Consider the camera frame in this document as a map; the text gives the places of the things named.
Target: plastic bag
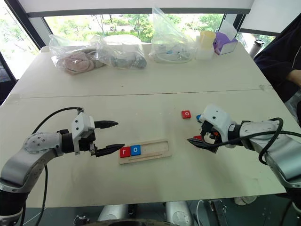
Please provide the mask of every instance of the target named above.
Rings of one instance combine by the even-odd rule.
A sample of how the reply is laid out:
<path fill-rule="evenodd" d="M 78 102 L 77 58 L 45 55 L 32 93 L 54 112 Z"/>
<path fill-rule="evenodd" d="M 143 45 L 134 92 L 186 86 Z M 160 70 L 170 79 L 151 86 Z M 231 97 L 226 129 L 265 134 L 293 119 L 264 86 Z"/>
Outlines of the plastic bag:
<path fill-rule="evenodd" d="M 54 65 L 70 74 L 88 72 L 104 66 L 95 58 L 97 43 L 87 44 L 50 35 L 49 50 Z"/>
<path fill-rule="evenodd" d="M 130 34 L 110 35 L 99 40 L 96 59 L 122 69 L 146 67 L 141 40 Z"/>
<path fill-rule="evenodd" d="M 150 56 L 156 62 L 185 63 L 194 57 L 195 43 L 180 32 L 159 8 L 152 8 L 155 33 Z"/>

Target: window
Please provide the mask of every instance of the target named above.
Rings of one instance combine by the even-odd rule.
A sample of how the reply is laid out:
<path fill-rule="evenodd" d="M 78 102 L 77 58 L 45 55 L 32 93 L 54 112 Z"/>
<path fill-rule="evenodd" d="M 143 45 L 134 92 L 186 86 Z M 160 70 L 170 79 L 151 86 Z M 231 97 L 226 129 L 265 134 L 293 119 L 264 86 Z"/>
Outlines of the window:
<path fill-rule="evenodd" d="M 195 38 L 199 31 L 216 31 L 223 14 L 168 14 L 176 26 Z M 132 34 L 151 42 L 154 34 L 151 14 L 106 14 L 45 17 L 53 34 L 70 40 L 87 41 L 94 34 Z"/>
<path fill-rule="evenodd" d="M 274 40 L 275 36 L 238 32 L 236 38 L 243 44 L 247 52 L 249 52 L 255 39 L 261 39 L 264 41 L 264 45 L 260 49 L 260 51 L 262 51 L 264 48 L 266 48 L 267 45 L 269 45 Z"/>
<path fill-rule="evenodd" d="M 0 52 L 16 79 L 23 75 L 38 53 L 4 0 L 0 0 Z"/>

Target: blue letter block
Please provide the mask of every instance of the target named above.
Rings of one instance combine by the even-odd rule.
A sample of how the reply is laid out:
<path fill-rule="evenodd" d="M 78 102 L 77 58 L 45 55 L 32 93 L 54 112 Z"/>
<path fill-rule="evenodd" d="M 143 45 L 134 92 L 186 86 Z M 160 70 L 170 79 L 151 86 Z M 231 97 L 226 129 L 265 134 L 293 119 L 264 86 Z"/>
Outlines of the blue letter block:
<path fill-rule="evenodd" d="M 131 156 L 141 155 L 141 147 L 140 145 L 131 146 Z"/>

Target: yellow container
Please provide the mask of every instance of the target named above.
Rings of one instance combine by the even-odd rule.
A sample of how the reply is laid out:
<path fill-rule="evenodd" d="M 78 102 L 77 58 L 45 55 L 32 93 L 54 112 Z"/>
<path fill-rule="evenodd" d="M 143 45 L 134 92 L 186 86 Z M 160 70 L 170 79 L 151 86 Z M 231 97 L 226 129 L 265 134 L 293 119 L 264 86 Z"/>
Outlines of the yellow container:
<path fill-rule="evenodd" d="M 216 37 L 216 34 L 214 32 L 210 32 L 210 31 L 200 32 L 201 47 L 203 49 L 211 49 L 215 37 Z"/>

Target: floor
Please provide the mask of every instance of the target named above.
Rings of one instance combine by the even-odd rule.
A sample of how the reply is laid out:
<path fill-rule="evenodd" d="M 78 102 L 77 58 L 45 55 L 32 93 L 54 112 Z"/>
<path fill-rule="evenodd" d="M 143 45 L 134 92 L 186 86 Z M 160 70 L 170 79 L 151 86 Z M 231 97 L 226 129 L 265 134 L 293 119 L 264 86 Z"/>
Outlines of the floor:
<path fill-rule="evenodd" d="M 249 205 L 238 206 L 233 202 L 233 199 L 222 199 L 222 203 L 227 206 L 225 215 L 229 226 L 277 226 L 288 201 L 286 198 L 275 195 L 263 195 Z M 192 214 L 196 213 L 197 203 L 198 200 L 188 201 Z M 76 215 L 85 215 L 91 219 L 91 222 L 95 222 L 102 208 L 102 206 L 46 208 L 40 226 L 72 226 Z M 24 225 L 34 226 L 39 212 L 39 208 L 27 208 Z M 209 223 L 204 206 L 200 205 L 198 214 L 204 226 L 217 226 L 215 221 L 210 220 Z M 165 207 L 163 203 L 139 204 L 136 218 L 165 221 Z M 297 216 L 294 209 L 290 207 L 284 226 L 295 225 L 297 225 Z"/>

